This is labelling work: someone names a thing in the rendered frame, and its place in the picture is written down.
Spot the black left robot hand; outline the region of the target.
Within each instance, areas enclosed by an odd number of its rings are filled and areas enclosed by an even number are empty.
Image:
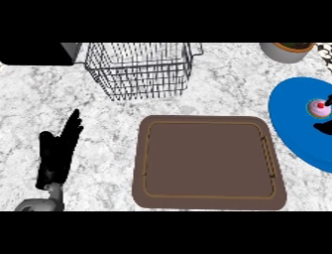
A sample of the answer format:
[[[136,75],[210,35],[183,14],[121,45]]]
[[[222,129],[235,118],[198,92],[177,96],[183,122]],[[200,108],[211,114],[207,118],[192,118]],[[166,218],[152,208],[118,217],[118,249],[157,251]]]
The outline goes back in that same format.
[[[55,136],[49,131],[40,133],[42,162],[36,181],[39,190],[45,191],[46,185],[52,183],[62,185],[68,179],[74,151],[83,131],[81,123],[80,111],[76,110],[59,136]]]

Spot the pink frosted cupcake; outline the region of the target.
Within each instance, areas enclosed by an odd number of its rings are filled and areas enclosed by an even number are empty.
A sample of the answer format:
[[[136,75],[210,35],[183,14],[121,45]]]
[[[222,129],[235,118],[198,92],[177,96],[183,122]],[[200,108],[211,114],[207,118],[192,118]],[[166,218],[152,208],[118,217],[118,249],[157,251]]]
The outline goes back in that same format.
[[[307,111],[316,118],[328,118],[332,113],[332,108],[325,105],[324,99],[313,99],[307,104]]]

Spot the blue round plate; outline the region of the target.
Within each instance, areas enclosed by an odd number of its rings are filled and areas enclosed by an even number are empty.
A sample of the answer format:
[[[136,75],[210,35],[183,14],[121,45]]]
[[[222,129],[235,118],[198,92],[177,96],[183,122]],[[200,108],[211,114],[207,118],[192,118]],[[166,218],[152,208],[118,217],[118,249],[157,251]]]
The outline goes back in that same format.
[[[332,135],[324,134],[315,123],[332,120],[332,113],[318,119],[307,110],[309,102],[325,100],[332,84],[312,77],[293,77],[275,87],[267,111],[276,134],[297,157],[319,170],[332,173]]]

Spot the brown rectangular tray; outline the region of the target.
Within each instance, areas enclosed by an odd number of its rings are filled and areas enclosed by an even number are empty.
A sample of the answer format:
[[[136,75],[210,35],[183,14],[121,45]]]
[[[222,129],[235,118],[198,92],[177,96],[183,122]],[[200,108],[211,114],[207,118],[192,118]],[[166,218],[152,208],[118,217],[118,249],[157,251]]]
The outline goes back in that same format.
[[[287,192],[263,120],[250,116],[145,117],[132,195],[148,208],[281,209]]]

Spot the grey plant pot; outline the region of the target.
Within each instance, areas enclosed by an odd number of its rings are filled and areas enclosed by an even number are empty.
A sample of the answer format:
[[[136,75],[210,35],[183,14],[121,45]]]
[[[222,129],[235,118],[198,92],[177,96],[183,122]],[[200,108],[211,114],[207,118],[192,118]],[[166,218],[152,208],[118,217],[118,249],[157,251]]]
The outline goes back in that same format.
[[[309,54],[315,44],[309,43],[304,49],[294,49],[281,43],[260,43],[260,49],[266,56],[282,64],[298,63]]]

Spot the black appliance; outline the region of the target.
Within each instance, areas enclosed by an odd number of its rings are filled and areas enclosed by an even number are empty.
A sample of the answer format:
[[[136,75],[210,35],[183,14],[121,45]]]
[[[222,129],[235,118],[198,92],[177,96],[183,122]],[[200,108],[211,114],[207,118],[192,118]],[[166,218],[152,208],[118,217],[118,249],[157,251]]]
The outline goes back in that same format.
[[[74,65],[81,43],[0,43],[6,65]]]

